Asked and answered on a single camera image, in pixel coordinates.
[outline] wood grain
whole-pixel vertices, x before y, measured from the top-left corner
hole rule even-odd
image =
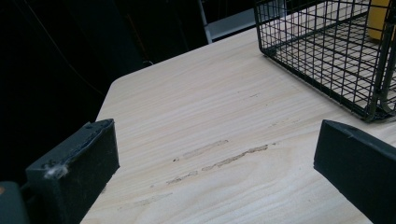
[[[121,77],[97,119],[115,120],[120,169],[84,224],[370,223],[313,169],[320,123],[396,146],[394,122],[288,74],[254,29]]]

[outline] light wood surface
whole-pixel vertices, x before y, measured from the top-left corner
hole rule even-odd
[[[264,58],[248,30],[116,80],[120,169],[82,223],[370,223],[313,168],[323,119],[396,146]]]

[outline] scratch mark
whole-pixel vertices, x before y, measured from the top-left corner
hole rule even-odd
[[[157,201],[159,201],[159,200],[161,200],[161,199],[163,199],[163,198],[168,197],[168,196],[171,195],[171,194],[173,194],[173,193],[155,195],[155,196],[152,196],[151,198],[148,198],[148,199],[145,199],[145,200],[142,200],[142,201],[135,202],[134,205],[136,205],[136,206],[144,206],[144,205],[148,205],[148,204],[150,204],[150,203],[155,203],[155,202],[157,202]]]
[[[192,157],[199,156],[199,155],[203,154],[204,152],[208,151],[209,149],[211,149],[213,147],[218,147],[218,146],[224,145],[226,143],[228,143],[228,140],[221,140],[221,141],[209,144],[207,146],[197,148],[193,151],[186,152],[183,154],[183,157],[184,157],[184,159],[188,160]]]
[[[298,123],[298,122],[300,122],[299,119],[294,119],[294,120],[285,119],[285,120],[277,121],[277,122],[271,124],[269,127],[274,127],[274,126],[276,126],[278,124],[295,124],[295,123]]]
[[[167,183],[168,185],[169,185],[169,184],[175,184],[175,183],[180,182],[180,181],[184,180],[185,178],[190,177],[190,176],[193,176],[193,175],[198,175],[198,171],[191,171],[189,174],[183,175],[182,177],[177,176],[177,177],[175,177],[175,179],[173,179],[173,180],[166,181],[166,183]]]
[[[237,155],[237,156],[231,157],[231,158],[229,158],[229,159],[227,159],[227,160],[224,160],[224,161],[221,161],[221,162],[217,162],[217,163],[215,163],[215,164],[213,164],[213,165],[211,165],[211,166],[206,166],[206,167],[202,168],[202,171],[211,170],[211,169],[213,169],[215,166],[217,166],[217,167],[220,168],[222,165],[229,164],[229,163],[231,163],[231,162],[233,162],[233,161],[236,161],[236,160],[238,160],[238,159],[240,159],[240,158],[246,156],[248,153],[254,153],[254,152],[258,152],[258,151],[264,151],[264,150],[266,150],[267,148],[268,148],[268,145],[265,145],[265,146],[262,146],[262,147],[254,147],[254,148],[251,148],[251,149],[249,149],[248,151],[245,151],[245,152],[243,152],[243,153],[241,153],[241,154],[239,154],[239,155]]]

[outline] black wire mesh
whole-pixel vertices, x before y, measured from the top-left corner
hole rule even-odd
[[[264,55],[367,121],[395,116],[392,0],[255,3]]]

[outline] black rubber block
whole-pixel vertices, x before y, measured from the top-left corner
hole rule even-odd
[[[32,163],[26,174],[48,223],[79,223],[120,167],[114,120],[88,123]]]
[[[396,223],[395,147],[352,126],[323,120],[314,167],[371,221]]]

